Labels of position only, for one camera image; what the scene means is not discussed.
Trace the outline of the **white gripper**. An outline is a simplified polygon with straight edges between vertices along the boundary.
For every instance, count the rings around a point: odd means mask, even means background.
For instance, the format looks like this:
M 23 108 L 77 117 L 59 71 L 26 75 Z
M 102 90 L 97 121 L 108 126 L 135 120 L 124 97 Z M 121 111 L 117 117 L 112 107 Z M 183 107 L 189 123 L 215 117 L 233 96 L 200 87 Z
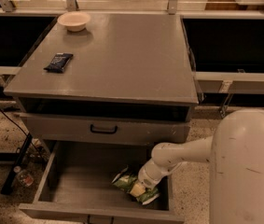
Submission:
M 130 190 L 133 197 L 139 197 L 146 192 L 146 188 L 153 189 L 165 176 L 172 172 L 170 167 L 157 165 L 152 159 L 146 162 L 138 173 L 139 182 L 135 182 Z

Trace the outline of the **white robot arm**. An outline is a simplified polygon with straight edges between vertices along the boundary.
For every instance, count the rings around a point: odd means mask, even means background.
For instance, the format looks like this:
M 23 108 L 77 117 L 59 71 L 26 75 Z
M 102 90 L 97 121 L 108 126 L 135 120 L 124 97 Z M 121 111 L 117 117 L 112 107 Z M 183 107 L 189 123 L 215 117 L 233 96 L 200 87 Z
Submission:
M 264 224 L 264 110 L 235 111 L 210 137 L 155 145 L 138 180 L 152 189 L 183 161 L 210 164 L 210 224 Z

